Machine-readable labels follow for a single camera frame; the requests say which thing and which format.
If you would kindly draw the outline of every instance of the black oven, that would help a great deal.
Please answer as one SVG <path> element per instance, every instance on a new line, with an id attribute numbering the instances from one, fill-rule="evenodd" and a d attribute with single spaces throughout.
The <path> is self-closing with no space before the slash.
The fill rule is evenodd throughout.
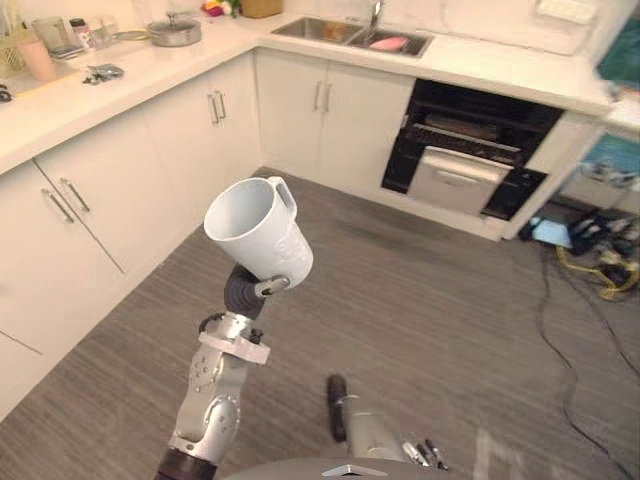
<path id="1" fill-rule="evenodd" d="M 483 214 L 508 220 L 544 180 L 528 170 L 563 111 L 511 97 L 417 80 L 382 181 L 407 193 L 427 146 L 513 167 Z"/>

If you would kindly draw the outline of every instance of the white cabinet door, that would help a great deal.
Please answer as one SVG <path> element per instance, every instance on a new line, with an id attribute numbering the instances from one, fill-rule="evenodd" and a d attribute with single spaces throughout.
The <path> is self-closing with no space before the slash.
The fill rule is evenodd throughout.
<path id="1" fill-rule="evenodd" d="M 258 50 L 260 131 L 269 166 L 315 179 L 327 65 L 327 60 Z"/>
<path id="2" fill-rule="evenodd" d="M 330 63 L 318 182 L 354 194 L 380 187 L 414 81 Z"/>
<path id="3" fill-rule="evenodd" d="M 32 162 L 0 176 L 0 224 L 0 330 L 53 366 L 108 313 L 122 274 Z"/>
<path id="4" fill-rule="evenodd" d="M 253 52 L 215 68 L 208 83 L 214 114 L 220 118 L 220 125 L 213 129 L 215 158 L 227 187 L 262 165 Z M 208 208 L 214 197 L 204 206 Z"/>
<path id="5" fill-rule="evenodd" d="M 43 355 L 0 333 L 0 422 L 47 371 Z"/>
<path id="6" fill-rule="evenodd" d="M 163 93 L 142 109 L 186 225 L 193 230 L 226 181 L 214 135 L 221 124 L 214 114 L 207 76 Z"/>
<path id="7" fill-rule="evenodd" d="M 139 109 L 39 155 L 36 163 L 126 273 L 157 264 L 184 236 Z"/>

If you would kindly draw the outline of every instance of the floor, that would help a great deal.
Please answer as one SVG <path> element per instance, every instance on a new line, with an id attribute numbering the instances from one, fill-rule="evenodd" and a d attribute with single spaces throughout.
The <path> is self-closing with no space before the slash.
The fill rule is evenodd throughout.
<path id="1" fill-rule="evenodd" d="M 295 178 L 309 278 L 270 300 L 272 347 L 243 396 L 219 477 L 296 456 L 344 454 L 324 379 L 342 372 L 403 437 L 429 436 L 451 480 L 617 479 L 560 412 L 567 376 L 536 333 L 540 248 L 493 243 Z M 153 478 L 201 319 L 232 263 L 201 230 L 0 424 L 1 479 Z M 576 365 L 575 417 L 633 474 L 640 387 L 590 308 L 549 269 L 549 336 Z M 640 304 L 603 304 L 636 364 Z"/>

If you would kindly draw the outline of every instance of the outlet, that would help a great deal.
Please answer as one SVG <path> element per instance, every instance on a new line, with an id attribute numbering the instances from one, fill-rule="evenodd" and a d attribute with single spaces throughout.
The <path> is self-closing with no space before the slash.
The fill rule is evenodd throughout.
<path id="1" fill-rule="evenodd" d="M 579 25 L 590 25 L 598 13 L 598 5 L 593 0 L 540 0 L 535 12 Z"/>

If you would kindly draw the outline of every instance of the pink cup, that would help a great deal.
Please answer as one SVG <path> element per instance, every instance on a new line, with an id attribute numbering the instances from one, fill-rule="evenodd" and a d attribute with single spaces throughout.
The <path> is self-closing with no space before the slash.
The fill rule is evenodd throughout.
<path id="1" fill-rule="evenodd" d="M 17 46 L 31 75 L 41 82 L 51 82 L 57 78 L 56 69 L 44 43 L 37 39 L 26 40 Z"/>

